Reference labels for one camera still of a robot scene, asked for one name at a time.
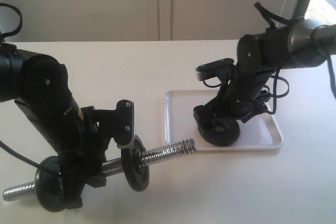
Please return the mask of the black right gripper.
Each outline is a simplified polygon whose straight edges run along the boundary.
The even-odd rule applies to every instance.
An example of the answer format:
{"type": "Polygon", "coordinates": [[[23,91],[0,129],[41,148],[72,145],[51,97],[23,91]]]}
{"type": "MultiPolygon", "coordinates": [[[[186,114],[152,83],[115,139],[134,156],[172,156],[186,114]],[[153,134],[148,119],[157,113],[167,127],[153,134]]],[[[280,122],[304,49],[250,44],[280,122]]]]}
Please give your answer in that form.
{"type": "Polygon", "coordinates": [[[218,135],[217,119],[247,122],[256,115],[269,113],[266,103],[271,98],[263,90],[272,71],[243,74],[238,71],[211,71],[204,74],[208,80],[217,77],[221,83],[215,98],[193,109],[193,117],[201,136],[218,135]]]}

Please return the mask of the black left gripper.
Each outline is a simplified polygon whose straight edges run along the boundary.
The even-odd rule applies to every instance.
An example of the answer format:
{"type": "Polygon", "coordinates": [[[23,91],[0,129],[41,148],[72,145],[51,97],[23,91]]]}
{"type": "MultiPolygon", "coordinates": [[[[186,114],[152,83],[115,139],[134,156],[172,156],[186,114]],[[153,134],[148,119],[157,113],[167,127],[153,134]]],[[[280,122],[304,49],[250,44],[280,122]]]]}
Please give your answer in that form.
{"type": "Polygon", "coordinates": [[[102,164],[113,138],[115,110],[80,108],[74,98],[17,98],[14,102],[58,155],[63,205],[81,208],[82,177],[93,188],[107,183],[102,164]]]}

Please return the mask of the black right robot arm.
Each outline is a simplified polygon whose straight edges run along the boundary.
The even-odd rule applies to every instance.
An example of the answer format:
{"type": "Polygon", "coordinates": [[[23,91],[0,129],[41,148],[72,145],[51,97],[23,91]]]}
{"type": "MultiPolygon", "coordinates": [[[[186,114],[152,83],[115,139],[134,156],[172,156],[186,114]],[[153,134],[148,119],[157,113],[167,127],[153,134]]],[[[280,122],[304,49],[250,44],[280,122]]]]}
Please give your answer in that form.
{"type": "Polygon", "coordinates": [[[260,114],[274,114],[267,102],[279,95],[267,87],[279,80],[282,69],[313,68],[329,63],[335,55],[335,25],[312,19],[294,19],[282,27],[270,27],[261,34],[246,34],[237,44],[236,59],[224,58],[196,68],[199,81],[217,78],[215,98],[193,110],[203,137],[215,134],[235,139],[238,122],[260,114]]]}

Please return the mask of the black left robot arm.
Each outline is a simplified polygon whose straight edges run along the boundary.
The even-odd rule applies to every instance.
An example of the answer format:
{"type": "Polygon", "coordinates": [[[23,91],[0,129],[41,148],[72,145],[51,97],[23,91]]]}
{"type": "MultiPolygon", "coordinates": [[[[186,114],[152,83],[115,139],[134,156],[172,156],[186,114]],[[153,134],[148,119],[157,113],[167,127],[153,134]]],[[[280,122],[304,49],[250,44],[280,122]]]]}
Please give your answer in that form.
{"type": "Polygon", "coordinates": [[[64,64],[52,56],[1,46],[1,101],[12,100],[56,155],[36,164],[36,193],[51,212],[82,207],[85,185],[102,187],[110,138],[99,132],[94,107],[81,108],[64,64]]]}

